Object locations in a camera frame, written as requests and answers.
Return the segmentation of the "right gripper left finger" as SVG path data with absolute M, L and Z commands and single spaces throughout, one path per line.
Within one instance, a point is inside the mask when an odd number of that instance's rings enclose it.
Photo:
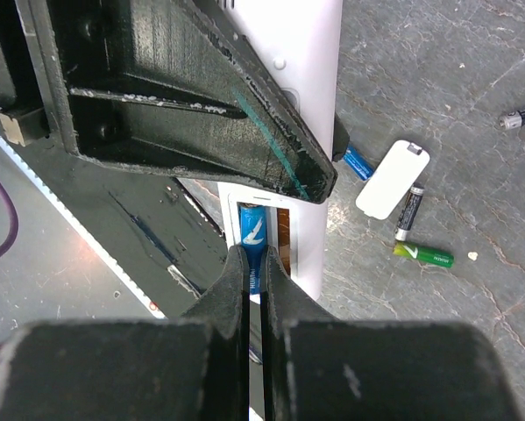
M 0 347 L 0 420 L 246 420 L 248 277 L 233 246 L 180 317 L 17 329 Z

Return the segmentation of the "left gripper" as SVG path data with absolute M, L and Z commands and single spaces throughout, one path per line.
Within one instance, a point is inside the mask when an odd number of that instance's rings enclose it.
M 53 104 L 50 1 L 0 1 L 0 135 L 28 146 L 52 138 L 69 150 Z

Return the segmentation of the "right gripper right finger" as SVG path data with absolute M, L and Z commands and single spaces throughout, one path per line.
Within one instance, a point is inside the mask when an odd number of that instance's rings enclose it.
M 260 264 L 268 420 L 518 420 L 487 337 L 455 321 L 341 320 Z

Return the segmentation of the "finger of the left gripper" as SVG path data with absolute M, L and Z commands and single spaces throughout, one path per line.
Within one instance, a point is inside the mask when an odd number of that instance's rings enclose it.
M 105 168 L 252 186 L 233 90 L 257 58 L 213 1 L 50 1 L 53 104 L 68 153 Z
M 332 160 L 342 160 L 349 144 L 350 134 L 346 130 L 340 117 L 336 114 L 334 118 L 333 144 L 331 154 Z

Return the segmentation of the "white battery cover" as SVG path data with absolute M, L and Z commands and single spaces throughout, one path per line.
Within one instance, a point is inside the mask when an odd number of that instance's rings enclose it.
M 423 147 L 396 140 L 356 198 L 356 207 L 370 218 L 387 219 L 429 161 Z

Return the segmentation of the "white remote control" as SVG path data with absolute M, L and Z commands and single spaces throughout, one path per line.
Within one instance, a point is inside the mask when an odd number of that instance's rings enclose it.
M 229 246 L 241 245 L 239 205 L 266 208 L 267 246 L 310 297 L 322 291 L 343 5 L 339 1 L 222 1 L 224 15 L 257 62 L 252 89 L 234 89 L 253 142 L 241 162 L 260 171 L 252 186 L 222 182 Z

